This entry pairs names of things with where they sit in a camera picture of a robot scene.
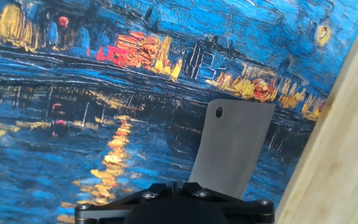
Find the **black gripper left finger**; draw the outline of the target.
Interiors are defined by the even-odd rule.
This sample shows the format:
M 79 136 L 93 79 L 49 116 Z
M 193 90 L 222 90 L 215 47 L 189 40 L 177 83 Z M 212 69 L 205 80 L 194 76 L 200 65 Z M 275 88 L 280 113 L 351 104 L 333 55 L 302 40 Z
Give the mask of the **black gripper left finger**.
M 145 190 L 141 190 L 106 205 L 82 203 L 75 207 L 75 224 L 97 224 L 102 219 L 125 218 L 136 205 L 169 197 L 175 192 L 175 182 L 152 184 Z

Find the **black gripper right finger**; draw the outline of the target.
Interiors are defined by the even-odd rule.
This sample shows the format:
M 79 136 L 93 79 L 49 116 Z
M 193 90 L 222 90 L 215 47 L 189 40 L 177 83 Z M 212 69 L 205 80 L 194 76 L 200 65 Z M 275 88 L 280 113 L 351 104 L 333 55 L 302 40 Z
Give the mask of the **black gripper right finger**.
M 238 198 L 204 188 L 197 182 L 184 183 L 178 194 L 217 205 L 227 219 L 245 218 L 247 223 L 274 223 L 275 207 L 271 200 L 242 201 Z

